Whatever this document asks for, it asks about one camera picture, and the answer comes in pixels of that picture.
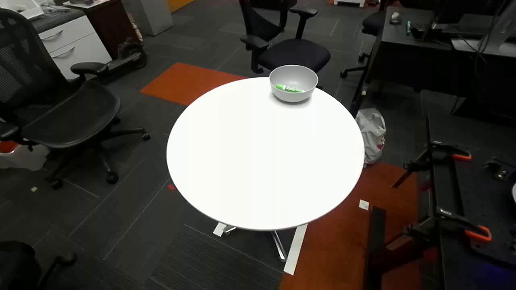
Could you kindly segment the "black orange clamp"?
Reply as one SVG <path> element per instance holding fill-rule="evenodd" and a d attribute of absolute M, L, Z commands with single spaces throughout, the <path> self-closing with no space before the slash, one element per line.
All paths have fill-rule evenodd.
<path fill-rule="evenodd" d="M 456 230 L 476 242 L 492 242 L 492 233 L 486 226 L 474 224 L 464 216 L 437 206 L 427 218 L 404 226 L 401 234 L 386 242 L 385 249 L 424 252 L 437 243 L 440 226 Z"/>
<path fill-rule="evenodd" d="M 427 147 L 415 159 L 404 164 L 404 173 L 393 183 L 392 188 L 400 187 L 413 173 L 420 171 L 428 171 L 433 166 L 434 155 L 441 157 L 449 157 L 453 160 L 463 160 L 469 162 L 472 159 L 472 154 L 463 150 L 457 145 L 441 143 L 432 140 Z"/>

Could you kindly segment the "dark wooden cabinet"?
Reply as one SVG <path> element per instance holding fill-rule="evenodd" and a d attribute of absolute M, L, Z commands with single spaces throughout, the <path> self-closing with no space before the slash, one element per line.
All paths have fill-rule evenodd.
<path fill-rule="evenodd" d="M 64 0 L 63 5 L 85 13 L 112 59 L 128 39 L 141 44 L 121 0 Z"/>

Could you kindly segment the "black office chair base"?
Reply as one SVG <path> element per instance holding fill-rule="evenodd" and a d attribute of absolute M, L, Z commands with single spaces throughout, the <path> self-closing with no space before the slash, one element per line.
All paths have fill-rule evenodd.
<path fill-rule="evenodd" d="M 43 275 L 32 246 L 16 240 L 0 242 L 0 290 L 48 290 L 51 277 L 58 277 L 76 261 L 76 252 L 57 255 Z"/>

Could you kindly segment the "black padded office chair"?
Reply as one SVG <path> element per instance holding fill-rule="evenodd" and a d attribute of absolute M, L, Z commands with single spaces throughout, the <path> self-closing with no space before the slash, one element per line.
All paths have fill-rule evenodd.
<path fill-rule="evenodd" d="M 254 73 L 263 73 L 264 68 L 273 71 L 284 65 L 304 66 L 317 73 L 328 64 L 330 51 L 303 38 L 306 22 L 318 14 L 317 9 L 292 6 L 290 0 L 278 0 L 280 19 L 274 24 L 254 9 L 251 0 L 238 1 L 246 30 L 240 41 L 251 52 L 250 67 Z M 284 32 L 289 13 L 299 16 L 295 37 L 272 44 L 272 40 Z"/>

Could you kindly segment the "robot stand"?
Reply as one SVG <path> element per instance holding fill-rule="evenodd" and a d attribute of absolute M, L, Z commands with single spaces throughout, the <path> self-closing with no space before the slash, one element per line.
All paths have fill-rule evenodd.
<path fill-rule="evenodd" d="M 362 289 L 435 249 L 441 290 L 516 290 L 516 128 L 427 115 L 424 150 L 392 188 L 414 172 L 429 173 L 427 211 L 385 240 L 372 207 Z"/>

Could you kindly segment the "white drawer cabinet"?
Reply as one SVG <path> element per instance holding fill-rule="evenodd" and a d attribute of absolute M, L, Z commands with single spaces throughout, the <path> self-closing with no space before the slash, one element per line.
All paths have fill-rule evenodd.
<path fill-rule="evenodd" d="M 100 37 L 81 10 L 70 9 L 31 20 L 46 50 L 68 79 L 79 76 L 70 67 L 81 62 L 107 64 L 112 60 Z"/>

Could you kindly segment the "grey bowl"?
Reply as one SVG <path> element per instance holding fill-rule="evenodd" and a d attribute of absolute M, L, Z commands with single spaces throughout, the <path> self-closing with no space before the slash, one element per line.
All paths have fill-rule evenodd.
<path fill-rule="evenodd" d="M 318 86 L 318 75 L 310 68 L 299 65 L 285 65 L 275 68 L 269 74 L 273 95 L 287 103 L 300 103 L 310 98 Z M 304 93 L 289 93 L 276 88 L 277 84 L 305 90 Z"/>

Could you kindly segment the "black mesh office chair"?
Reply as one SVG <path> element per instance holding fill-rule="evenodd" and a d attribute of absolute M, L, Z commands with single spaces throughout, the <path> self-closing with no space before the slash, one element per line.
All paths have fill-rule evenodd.
<path fill-rule="evenodd" d="M 106 171 L 109 184 L 119 176 L 102 146 L 105 140 L 138 134 L 151 136 L 143 127 L 116 130 L 120 122 L 120 97 L 86 74 L 102 76 L 107 64 L 83 62 L 68 81 L 45 48 L 33 24 L 17 11 L 0 8 L 0 141 L 13 141 L 32 151 L 36 145 L 63 153 L 46 176 L 53 189 L 63 185 L 59 173 L 85 150 L 94 151 Z"/>

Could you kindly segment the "white plastic bag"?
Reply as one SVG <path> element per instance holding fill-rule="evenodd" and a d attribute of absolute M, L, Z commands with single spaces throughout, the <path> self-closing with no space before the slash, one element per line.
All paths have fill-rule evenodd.
<path fill-rule="evenodd" d="M 385 147 L 386 124 L 376 108 L 359 110 L 356 115 L 364 142 L 364 167 L 376 163 Z"/>

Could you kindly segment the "black desk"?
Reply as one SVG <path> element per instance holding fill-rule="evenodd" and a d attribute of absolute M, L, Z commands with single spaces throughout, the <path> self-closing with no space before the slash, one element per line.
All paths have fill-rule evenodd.
<path fill-rule="evenodd" d="M 389 23 L 392 13 L 402 14 L 402 24 Z M 350 105 L 355 116 L 365 99 L 364 83 L 378 81 L 405 85 L 465 98 L 455 115 L 516 126 L 516 44 L 505 43 L 507 53 L 472 49 L 472 39 L 443 35 L 433 40 L 407 35 L 408 21 L 428 20 L 431 11 L 389 6 L 362 22 L 362 32 L 376 37 Z"/>

